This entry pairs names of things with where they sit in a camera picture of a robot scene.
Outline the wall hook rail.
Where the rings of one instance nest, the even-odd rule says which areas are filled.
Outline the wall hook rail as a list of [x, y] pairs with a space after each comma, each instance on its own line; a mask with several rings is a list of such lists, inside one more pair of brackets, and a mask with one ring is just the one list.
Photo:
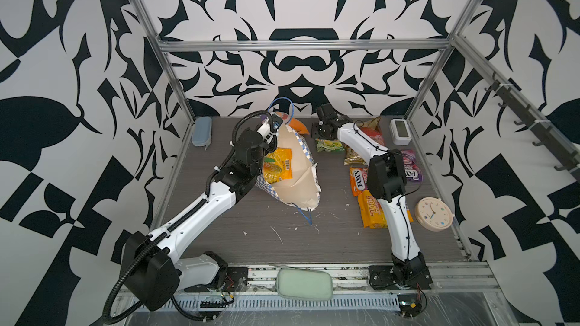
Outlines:
[[534, 134], [536, 141], [533, 145], [546, 148], [559, 161], [560, 164], [554, 166], [554, 170], [566, 171], [579, 182], [578, 147], [557, 128], [554, 122], [542, 114], [515, 84], [501, 81], [496, 72], [484, 75], [483, 78], [489, 83], [486, 92], [492, 92], [499, 97], [501, 101], [499, 107], [509, 108], [515, 114], [517, 120], [514, 124]]

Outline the white digital thermometer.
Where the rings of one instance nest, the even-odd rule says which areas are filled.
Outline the white digital thermometer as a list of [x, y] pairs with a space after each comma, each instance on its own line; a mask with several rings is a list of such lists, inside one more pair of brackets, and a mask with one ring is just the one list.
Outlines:
[[405, 119], [392, 119], [390, 132], [392, 141], [396, 145], [407, 146], [412, 141], [409, 124]]

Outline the orange plush toy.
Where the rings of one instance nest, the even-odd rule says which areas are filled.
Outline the orange plush toy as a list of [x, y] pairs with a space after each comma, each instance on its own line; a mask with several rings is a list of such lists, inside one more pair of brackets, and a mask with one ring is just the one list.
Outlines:
[[308, 131], [307, 126], [298, 119], [291, 119], [288, 122], [288, 126], [290, 126], [294, 131], [301, 135], [309, 135], [310, 132]]

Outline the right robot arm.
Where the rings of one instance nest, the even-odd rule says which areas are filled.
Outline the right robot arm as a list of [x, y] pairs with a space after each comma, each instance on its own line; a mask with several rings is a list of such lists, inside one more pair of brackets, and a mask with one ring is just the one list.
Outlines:
[[391, 237], [390, 266], [371, 266], [369, 285], [376, 291], [387, 289], [430, 289], [433, 279], [424, 255], [412, 232], [406, 207], [406, 175], [403, 155], [366, 135], [331, 104], [317, 108], [319, 121], [311, 134], [316, 139], [339, 140], [368, 165], [367, 187], [385, 213]]

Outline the beige round clock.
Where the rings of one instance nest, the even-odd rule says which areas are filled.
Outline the beige round clock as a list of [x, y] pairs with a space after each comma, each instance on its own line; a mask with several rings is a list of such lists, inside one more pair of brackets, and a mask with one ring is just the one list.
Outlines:
[[441, 232], [451, 227], [455, 215], [441, 199], [425, 197], [415, 206], [415, 219], [431, 232]]

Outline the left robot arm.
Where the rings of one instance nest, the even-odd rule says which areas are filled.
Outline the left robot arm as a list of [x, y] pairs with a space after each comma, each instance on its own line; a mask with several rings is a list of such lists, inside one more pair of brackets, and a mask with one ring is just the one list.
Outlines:
[[277, 148], [283, 120], [267, 110], [239, 120], [230, 152], [208, 176], [203, 193], [167, 223], [125, 243], [119, 279], [104, 304], [102, 321], [116, 324], [142, 306], [156, 311], [176, 303], [178, 291], [195, 286], [220, 289], [227, 263], [213, 252], [184, 259], [183, 253], [218, 217], [240, 202], [263, 173], [264, 158]]

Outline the red fruit candy bag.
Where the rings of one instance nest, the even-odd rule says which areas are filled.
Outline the red fruit candy bag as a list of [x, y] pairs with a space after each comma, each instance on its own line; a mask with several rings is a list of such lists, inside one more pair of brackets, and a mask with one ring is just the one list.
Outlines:
[[375, 156], [384, 155], [389, 151], [365, 134], [356, 122], [346, 122], [338, 129], [338, 140], [349, 146], [365, 164], [369, 164]]

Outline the purple candy packet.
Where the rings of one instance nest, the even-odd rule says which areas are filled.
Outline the purple candy packet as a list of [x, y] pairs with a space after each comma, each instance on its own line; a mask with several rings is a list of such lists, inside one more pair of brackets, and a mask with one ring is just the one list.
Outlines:
[[423, 181], [423, 174], [418, 166], [415, 152], [411, 149], [403, 149], [401, 153], [403, 156], [406, 179], [412, 183], [421, 183]]

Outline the orange snack packet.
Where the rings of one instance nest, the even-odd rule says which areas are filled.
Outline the orange snack packet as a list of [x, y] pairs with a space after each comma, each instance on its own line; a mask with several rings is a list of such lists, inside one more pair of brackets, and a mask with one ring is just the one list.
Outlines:
[[359, 196], [367, 190], [368, 168], [349, 169], [350, 188], [354, 197]]

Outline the green candy packet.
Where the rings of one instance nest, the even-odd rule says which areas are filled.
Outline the green candy packet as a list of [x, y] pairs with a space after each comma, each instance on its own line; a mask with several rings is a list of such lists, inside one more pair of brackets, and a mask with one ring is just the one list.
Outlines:
[[344, 152], [345, 148], [340, 140], [315, 140], [317, 152]]

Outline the yellow snack packet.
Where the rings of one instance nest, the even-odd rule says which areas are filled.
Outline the yellow snack packet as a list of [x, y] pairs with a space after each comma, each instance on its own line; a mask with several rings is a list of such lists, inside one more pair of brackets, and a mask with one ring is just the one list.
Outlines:
[[379, 202], [371, 195], [370, 191], [364, 190], [356, 196], [364, 228], [386, 229], [388, 222]]
[[292, 150], [278, 148], [264, 157], [263, 177], [269, 184], [292, 179]]

